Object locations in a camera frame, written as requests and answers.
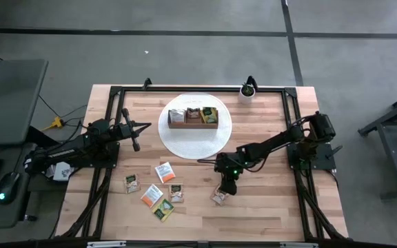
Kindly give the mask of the wooden tea organizer box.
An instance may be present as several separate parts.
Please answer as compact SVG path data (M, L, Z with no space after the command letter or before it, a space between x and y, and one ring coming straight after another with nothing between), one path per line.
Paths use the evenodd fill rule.
M184 123L171 123L169 115L167 116L167 124L170 129L217 129L219 123L204 123L202 117L196 120L187 120L186 110L185 110L186 120Z

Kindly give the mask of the white orange Tazo tea bag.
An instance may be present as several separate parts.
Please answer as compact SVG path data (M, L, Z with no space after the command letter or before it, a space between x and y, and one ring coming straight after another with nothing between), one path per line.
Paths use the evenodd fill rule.
M142 195L141 201L148 207L153 207L162 196L163 192L156 185L151 184L146 192Z
M155 171L163 184L176 177L169 162L155 167Z
M185 110L172 109L168 111L171 123L184 123L186 120Z

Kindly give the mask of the yellow power plug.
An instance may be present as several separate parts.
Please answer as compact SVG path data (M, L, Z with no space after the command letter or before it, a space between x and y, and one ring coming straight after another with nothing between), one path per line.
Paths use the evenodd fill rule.
M41 129L41 131L43 132L43 131L50 130L53 128L62 128L63 126L64 126L63 120L57 116L54 118L53 122L48 127Z

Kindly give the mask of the green yellow tea bag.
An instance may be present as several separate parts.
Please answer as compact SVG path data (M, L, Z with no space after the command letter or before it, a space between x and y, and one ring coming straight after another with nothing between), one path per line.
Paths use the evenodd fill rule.
M201 116L204 123L218 123L218 110L215 107L203 107Z
M154 207L152 213L161 221L165 222L168 216L174 211L174 206L170 201L163 199Z

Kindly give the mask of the white printed box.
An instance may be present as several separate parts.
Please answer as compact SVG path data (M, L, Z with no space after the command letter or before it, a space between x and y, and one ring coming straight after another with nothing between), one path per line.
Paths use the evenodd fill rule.
M56 165L51 165L43 174L50 180L57 182L67 182L73 172L73 167L65 162L60 162Z

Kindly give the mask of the black computer mouse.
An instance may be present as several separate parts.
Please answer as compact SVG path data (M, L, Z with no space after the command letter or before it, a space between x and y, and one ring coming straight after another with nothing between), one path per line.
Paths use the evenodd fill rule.
M18 172L5 174L0 180L0 204L10 204L17 195L21 175Z

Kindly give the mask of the black aluminium table frame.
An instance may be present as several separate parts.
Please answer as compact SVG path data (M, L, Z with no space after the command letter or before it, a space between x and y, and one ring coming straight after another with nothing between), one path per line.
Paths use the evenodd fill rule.
M124 107L131 119L151 122L139 137L140 152L134 152L131 141L121 141L119 164L112 170L107 195L102 240L222 240L222 241L303 241L303 227L294 180L294 172L287 162L287 151L269 155L263 169L244 172L237 181L238 192L219 206L210 196L220 183L220 174L212 165L196 163L173 155L162 144L158 120L163 108L185 88L172 86L179 92L150 92L166 85L154 86L144 92L126 92ZM240 104L240 86L201 86L193 92L206 92L220 99L232 117L232 134L224 152L251 142L262 142L286 128L296 114L290 104L291 121L285 121L282 94L261 92L250 105ZM176 178L162 184L155 167L169 162ZM94 170L81 169L70 178L61 210L57 234L67 231L87 205ZM141 191L126 194L123 178L138 174ZM313 172L319 207L339 233L348 236L340 196L332 176L323 171ZM141 200L150 185L168 199L169 185L184 186L184 202L175 203L166 221L160 221Z

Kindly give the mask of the white metal bracket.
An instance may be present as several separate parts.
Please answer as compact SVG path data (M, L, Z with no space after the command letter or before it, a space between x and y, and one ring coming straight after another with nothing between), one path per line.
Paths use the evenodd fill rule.
M310 242L281 242L280 248L319 248L318 244Z
M89 242L86 248L124 248L126 244L124 240L96 241Z

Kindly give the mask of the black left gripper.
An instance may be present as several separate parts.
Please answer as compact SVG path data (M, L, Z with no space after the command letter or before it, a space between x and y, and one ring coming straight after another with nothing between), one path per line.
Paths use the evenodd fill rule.
M123 118L125 119L125 124L119 123L114 126L116 129L116 134L121 139L132 139L132 146L135 152L140 151L140 145L137 141L137 137L139 137L140 133L145 129L150 127L151 123L139 123L130 119L130 113L127 108L123 108L121 110Z

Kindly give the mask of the white round woven placemat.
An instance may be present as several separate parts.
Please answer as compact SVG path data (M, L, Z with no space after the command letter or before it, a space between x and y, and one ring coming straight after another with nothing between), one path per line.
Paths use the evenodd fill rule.
M171 129L168 111L189 107L215 107L218 111L216 129ZM188 92L171 100L162 110L158 122L159 136L164 146L181 158L198 160L220 152L232 133L232 117L226 105L217 97L202 92Z

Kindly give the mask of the grey desk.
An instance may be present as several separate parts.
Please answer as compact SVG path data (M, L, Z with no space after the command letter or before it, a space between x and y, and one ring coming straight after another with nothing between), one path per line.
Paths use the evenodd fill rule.
M0 61L0 181L19 174L13 201L0 203L0 229L14 227L23 215L29 181L23 160L32 148L28 131L47 67L41 59Z

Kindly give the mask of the white pot with succulent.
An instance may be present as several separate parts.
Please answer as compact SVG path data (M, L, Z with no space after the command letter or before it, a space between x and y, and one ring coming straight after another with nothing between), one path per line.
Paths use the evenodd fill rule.
M250 104L252 102L255 93L256 90L253 85L244 83L240 88L238 94L238 101L242 104Z

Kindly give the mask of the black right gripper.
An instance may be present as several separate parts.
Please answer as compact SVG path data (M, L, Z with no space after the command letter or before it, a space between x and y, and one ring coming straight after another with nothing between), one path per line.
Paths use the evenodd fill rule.
M244 169L249 169L250 164L239 160L237 153L219 153L216 156L214 171L221 173L221 192L223 194L235 195L237 193L236 179L243 173Z

